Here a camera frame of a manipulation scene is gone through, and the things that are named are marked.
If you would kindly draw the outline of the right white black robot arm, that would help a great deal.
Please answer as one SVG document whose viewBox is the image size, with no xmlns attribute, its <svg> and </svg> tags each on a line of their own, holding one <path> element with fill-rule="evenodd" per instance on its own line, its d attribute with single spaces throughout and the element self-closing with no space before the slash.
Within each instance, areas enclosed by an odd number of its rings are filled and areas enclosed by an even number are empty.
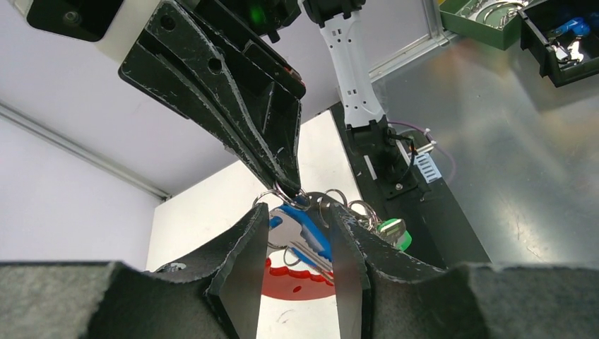
<svg viewBox="0 0 599 339">
<path fill-rule="evenodd" d="M 268 188 L 296 196 L 305 85 L 272 44 L 305 12 L 333 61 L 345 123 L 380 122 L 360 46 L 362 1 L 160 1 L 119 67 L 135 89 L 215 136 Z"/>
</svg>

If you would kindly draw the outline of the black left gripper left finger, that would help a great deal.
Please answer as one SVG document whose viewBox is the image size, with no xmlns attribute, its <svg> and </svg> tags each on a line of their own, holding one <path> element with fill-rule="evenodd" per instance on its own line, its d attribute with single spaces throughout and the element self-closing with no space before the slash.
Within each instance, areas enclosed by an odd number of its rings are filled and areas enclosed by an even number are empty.
<svg viewBox="0 0 599 339">
<path fill-rule="evenodd" d="M 3 262 L 2 338 L 255 338 L 268 206 L 155 272 L 118 261 Z"/>
</svg>

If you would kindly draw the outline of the blue tag key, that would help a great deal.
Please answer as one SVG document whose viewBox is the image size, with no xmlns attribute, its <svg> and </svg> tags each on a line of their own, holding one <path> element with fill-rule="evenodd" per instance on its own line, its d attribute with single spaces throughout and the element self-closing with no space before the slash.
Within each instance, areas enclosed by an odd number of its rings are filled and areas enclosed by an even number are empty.
<svg viewBox="0 0 599 339">
<path fill-rule="evenodd" d="M 268 226 L 267 256 L 277 251 L 293 254 L 293 268 L 303 263 L 333 284 L 330 242 L 305 212 L 288 205 L 278 206 L 269 212 Z"/>
</svg>

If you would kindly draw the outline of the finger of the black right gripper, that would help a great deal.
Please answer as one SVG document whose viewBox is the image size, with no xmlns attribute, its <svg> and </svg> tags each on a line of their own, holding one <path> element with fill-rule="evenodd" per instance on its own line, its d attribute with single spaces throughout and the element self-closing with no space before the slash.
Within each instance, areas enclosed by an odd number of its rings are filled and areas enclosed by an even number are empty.
<svg viewBox="0 0 599 339">
<path fill-rule="evenodd" d="M 226 145 L 268 188 L 296 196 L 302 79 L 263 41 L 286 1 L 161 1 L 145 26 L 145 92 Z"/>
<path fill-rule="evenodd" d="M 242 85 L 213 45 L 166 47 L 141 40 L 119 76 L 224 143 L 267 187 L 290 193 L 290 94 L 247 58 L 234 55 Z"/>
</svg>

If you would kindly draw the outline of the keyring bunch with tags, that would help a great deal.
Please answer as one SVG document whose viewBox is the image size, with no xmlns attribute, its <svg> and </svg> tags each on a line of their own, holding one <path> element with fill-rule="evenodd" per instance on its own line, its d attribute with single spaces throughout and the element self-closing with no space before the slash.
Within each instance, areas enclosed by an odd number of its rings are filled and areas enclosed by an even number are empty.
<svg viewBox="0 0 599 339">
<path fill-rule="evenodd" d="M 316 226 L 328 238 L 330 244 L 330 226 L 332 218 L 329 212 L 334 203 L 347 208 L 360 227 L 365 228 L 389 243 L 394 249 L 405 251 L 412 244 L 412 236 L 405 221 L 400 218 L 382 220 L 373 207 L 361 200 L 349 201 L 338 189 L 329 189 L 323 193 L 300 196 L 291 204 L 283 203 L 305 212 Z M 324 280 L 309 266 L 296 261 L 293 254 L 282 255 L 279 251 L 266 255 L 262 294 L 266 297 L 284 301 L 309 301 L 331 297 L 335 294 L 333 284 Z"/>
</svg>

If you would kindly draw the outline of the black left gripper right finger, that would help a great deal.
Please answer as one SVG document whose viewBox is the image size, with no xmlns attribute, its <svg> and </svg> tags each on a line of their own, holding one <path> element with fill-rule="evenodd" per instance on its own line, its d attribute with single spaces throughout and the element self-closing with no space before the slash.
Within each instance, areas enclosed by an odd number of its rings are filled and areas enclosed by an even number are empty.
<svg viewBox="0 0 599 339">
<path fill-rule="evenodd" d="M 597 338 L 598 269 L 431 266 L 329 208 L 342 338 Z"/>
</svg>

